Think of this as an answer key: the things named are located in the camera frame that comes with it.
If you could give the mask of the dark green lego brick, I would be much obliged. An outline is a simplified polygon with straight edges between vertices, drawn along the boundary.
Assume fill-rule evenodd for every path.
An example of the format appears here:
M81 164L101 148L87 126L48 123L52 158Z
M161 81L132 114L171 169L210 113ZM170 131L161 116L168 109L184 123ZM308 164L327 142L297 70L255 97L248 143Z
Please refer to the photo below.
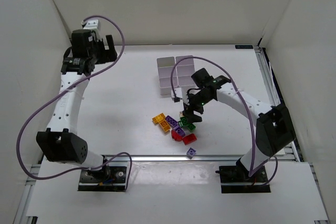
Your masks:
M182 116L178 121L180 127L187 127L190 123L188 122L187 118Z

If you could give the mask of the yellow lego brick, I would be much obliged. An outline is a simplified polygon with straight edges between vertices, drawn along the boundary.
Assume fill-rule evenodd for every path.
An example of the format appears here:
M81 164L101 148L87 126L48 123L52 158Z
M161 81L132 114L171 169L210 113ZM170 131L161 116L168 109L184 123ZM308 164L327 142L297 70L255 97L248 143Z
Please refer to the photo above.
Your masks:
M165 120L165 118L166 118L166 116L163 113L161 113L161 114L158 114L157 116L153 117L152 121L153 121L154 124L158 124L161 121Z

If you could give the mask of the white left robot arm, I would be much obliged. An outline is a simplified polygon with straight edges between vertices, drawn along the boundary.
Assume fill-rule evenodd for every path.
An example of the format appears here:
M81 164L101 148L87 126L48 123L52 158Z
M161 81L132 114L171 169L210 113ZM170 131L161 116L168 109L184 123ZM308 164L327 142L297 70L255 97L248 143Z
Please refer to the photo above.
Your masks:
M88 76L97 64L113 62L117 58L114 48L105 49L105 41L109 46L114 45L112 36L102 39L97 27L86 26L71 34L71 48L61 66L60 92L64 95L57 100L46 130L36 136L37 144L50 162L87 168L103 164L104 157L90 151L87 142L77 135L77 122Z

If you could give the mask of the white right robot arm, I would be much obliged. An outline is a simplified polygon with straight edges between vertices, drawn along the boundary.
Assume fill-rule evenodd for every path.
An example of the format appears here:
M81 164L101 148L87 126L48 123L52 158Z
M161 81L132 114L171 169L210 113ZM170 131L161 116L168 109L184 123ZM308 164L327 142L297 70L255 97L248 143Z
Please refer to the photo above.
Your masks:
M237 167L252 177L270 158L296 138L288 108L264 103L239 91L235 83L225 76L217 78L205 68L196 71L192 80L198 92L186 92L183 115L188 123L202 121L204 105L212 100L225 104L249 120L252 146L236 163Z

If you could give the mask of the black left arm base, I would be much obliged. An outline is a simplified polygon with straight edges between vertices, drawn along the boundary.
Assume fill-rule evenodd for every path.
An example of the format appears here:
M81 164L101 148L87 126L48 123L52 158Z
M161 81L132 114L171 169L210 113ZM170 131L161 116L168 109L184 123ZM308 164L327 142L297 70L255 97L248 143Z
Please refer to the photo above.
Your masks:
M78 191L124 192L127 171L126 166L106 166L98 171L82 171Z

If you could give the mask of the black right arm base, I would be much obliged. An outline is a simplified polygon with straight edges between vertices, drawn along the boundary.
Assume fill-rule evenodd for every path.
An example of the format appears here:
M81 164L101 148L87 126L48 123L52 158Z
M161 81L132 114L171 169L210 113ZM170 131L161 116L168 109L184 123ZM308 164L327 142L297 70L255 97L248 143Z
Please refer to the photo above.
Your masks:
M264 165L252 177L238 165L219 166L215 173L219 175L222 194L271 193Z

